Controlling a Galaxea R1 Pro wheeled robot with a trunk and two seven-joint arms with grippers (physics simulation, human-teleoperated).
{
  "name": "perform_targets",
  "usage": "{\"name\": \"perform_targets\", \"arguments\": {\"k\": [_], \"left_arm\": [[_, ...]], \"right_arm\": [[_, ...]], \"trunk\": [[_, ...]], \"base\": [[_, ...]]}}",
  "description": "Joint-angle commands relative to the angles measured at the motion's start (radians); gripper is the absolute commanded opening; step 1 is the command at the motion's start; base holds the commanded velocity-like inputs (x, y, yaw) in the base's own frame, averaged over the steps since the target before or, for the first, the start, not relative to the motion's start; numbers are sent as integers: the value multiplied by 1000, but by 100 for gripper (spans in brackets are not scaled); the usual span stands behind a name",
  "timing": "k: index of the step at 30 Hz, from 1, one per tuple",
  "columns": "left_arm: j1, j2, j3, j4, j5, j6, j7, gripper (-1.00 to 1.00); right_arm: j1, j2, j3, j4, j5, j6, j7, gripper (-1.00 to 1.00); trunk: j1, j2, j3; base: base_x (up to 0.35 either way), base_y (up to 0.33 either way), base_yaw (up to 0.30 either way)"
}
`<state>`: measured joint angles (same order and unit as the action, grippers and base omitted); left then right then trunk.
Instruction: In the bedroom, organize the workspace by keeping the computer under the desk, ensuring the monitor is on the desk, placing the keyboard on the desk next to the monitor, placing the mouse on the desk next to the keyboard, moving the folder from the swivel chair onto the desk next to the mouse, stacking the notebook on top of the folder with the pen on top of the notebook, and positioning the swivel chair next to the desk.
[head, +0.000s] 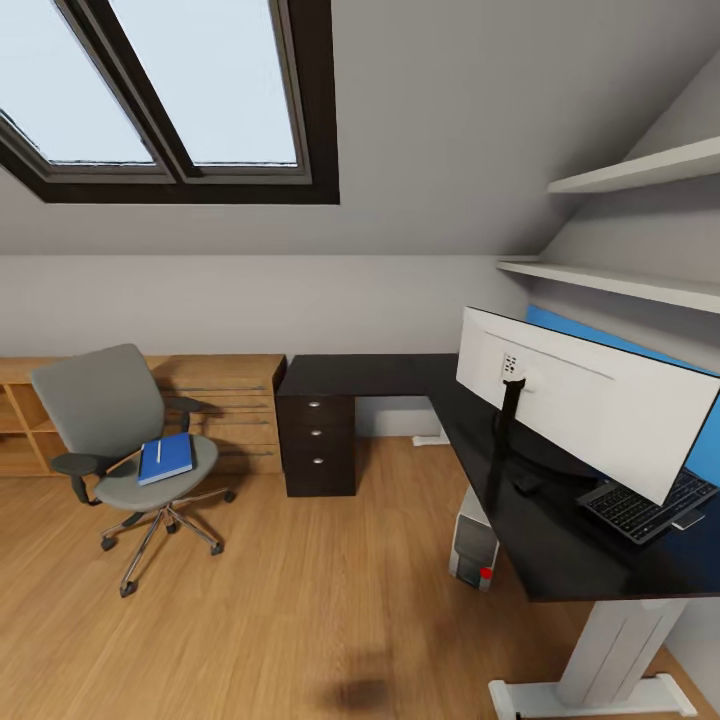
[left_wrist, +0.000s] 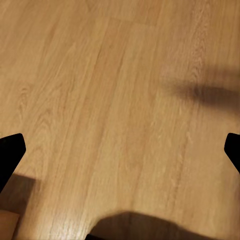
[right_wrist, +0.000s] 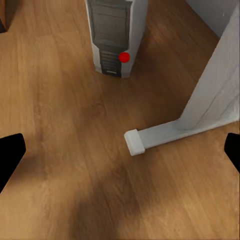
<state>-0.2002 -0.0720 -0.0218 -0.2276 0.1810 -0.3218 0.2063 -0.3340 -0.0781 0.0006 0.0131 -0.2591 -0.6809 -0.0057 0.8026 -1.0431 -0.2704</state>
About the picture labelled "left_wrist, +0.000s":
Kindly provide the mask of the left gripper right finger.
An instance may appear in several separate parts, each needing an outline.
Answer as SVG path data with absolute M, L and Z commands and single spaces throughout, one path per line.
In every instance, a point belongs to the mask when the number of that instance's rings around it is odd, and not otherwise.
M 224 151 L 235 165 L 240 173 L 240 135 L 235 133 L 229 133 L 227 135 Z

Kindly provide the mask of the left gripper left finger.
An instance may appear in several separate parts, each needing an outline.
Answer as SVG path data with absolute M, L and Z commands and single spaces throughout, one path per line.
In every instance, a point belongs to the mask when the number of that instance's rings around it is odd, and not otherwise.
M 0 138 L 0 193 L 26 153 L 22 133 Z

